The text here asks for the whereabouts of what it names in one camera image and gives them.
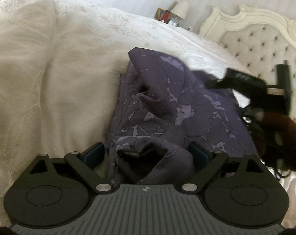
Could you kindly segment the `right hand dark glove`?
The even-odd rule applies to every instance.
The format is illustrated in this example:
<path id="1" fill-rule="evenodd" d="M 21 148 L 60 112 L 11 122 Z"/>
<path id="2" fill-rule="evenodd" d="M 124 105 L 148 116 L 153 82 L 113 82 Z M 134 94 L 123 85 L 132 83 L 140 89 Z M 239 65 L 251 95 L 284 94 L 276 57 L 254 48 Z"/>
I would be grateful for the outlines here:
<path id="1" fill-rule="evenodd" d="M 269 166 L 283 165 L 296 172 L 296 122 L 288 116 L 258 110 L 251 136 L 261 160 Z"/>

